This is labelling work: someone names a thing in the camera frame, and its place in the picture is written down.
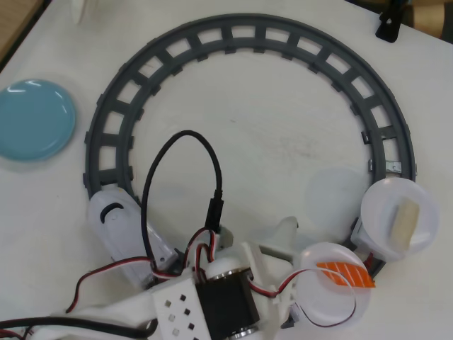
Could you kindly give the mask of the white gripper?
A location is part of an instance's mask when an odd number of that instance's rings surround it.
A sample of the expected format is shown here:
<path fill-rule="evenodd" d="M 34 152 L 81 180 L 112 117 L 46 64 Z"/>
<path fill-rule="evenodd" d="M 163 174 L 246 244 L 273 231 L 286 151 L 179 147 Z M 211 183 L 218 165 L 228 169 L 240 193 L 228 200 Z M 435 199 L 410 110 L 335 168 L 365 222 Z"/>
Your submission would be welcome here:
<path fill-rule="evenodd" d="M 249 278 L 253 298 L 273 299 L 273 329 L 288 319 L 297 298 L 297 279 L 293 278 L 278 295 L 280 285 L 300 269 L 300 252 L 295 242 L 299 227 L 295 216 L 283 218 L 272 231 L 256 242 L 243 243 L 243 255 L 251 270 Z"/>

